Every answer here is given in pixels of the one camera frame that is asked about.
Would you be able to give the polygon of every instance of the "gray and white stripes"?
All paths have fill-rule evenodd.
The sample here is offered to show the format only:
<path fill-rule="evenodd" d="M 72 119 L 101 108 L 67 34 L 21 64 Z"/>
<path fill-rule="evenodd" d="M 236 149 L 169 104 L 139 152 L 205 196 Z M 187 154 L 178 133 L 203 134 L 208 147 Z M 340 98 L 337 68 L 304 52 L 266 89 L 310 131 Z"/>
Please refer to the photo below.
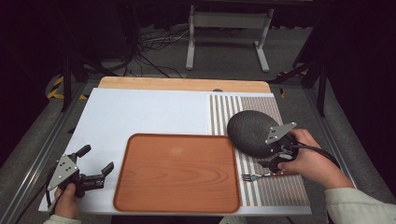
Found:
<path fill-rule="evenodd" d="M 276 100 L 272 97 L 245 97 L 221 94 L 208 95 L 210 106 L 209 132 L 213 135 L 227 135 L 228 120 L 237 112 L 257 110 L 271 116 L 282 124 Z M 255 159 L 235 150 L 238 174 L 265 174 Z M 309 206 L 303 179 L 299 175 L 276 178 L 262 178 L 255 182 L 239 181 L 242 206 Z"/>

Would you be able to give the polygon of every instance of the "white sleeve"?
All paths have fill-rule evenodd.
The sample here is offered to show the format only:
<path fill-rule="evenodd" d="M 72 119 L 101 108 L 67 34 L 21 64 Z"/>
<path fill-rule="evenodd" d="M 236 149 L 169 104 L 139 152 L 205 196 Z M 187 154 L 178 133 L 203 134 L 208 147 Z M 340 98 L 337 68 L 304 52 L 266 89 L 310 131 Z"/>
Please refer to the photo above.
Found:
<path fill-rule="evenodd" d="M 44 224 L 81 224 L 81 221 L 52 215 L 46 222 L 44 222 Z"/>
<path fill-rule="evenodd" d="M 326 189 L 326 206 L 335 224 L 396 224 L 396 205 L 381 203 L 358 189 Z"/>

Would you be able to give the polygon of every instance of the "orange tray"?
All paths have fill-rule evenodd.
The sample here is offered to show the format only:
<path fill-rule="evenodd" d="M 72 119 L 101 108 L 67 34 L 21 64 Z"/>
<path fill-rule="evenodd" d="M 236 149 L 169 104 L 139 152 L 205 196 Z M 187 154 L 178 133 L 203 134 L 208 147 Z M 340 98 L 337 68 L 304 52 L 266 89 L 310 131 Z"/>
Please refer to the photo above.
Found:
<path fill-rule="evenodd" d="M 234 213 L 233 146 L 226 136 L 134 134 L 113 203 L 121 212 Z"/>

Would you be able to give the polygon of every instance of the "hand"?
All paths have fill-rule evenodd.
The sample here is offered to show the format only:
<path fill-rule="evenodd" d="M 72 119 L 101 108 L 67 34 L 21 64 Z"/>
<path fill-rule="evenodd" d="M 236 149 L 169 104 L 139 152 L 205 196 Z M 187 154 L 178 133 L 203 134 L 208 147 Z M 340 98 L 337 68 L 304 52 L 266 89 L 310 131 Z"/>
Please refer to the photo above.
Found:
<path fill-rule="evenodd" d="M 320 147 L 308 130 L 293 129 L 290 133 L 300 143 L 311 147 Z M 312 181 L 318 182 L 325 189 L 355 188 L 332 161 L 311 149 L 300 148 L 296 160 L 281 162 L 277 167 L 281 170 L 299 173 Z"/>
<path fill-rule="evenodd" d="M 75 196 L 76 185 L 70 183 L 67 185 L 62 194 L 62 190 L 57 188 L 55 191 L 55 198 L 59 198 L 59 201 L 55 207 L 55 215 L 60 217 L 67 217 L 72 219 L 78 219 L 78 205 Z"/>

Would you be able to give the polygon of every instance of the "silver fork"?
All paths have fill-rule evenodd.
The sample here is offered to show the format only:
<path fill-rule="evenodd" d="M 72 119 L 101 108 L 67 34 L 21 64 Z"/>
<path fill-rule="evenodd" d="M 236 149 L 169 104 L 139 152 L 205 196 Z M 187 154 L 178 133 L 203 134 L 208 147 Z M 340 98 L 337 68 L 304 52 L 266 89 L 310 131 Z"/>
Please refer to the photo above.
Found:
<path fill-rule="evenodd" d="M 253 182 L 253 181 L 258 180 L 260 178 L 271 177 L 271 174 L 266 174 L 266 175 L 251 174 L 251 175 L 241 175 L 241 177 L 242 177 L 243 181 Z"/>

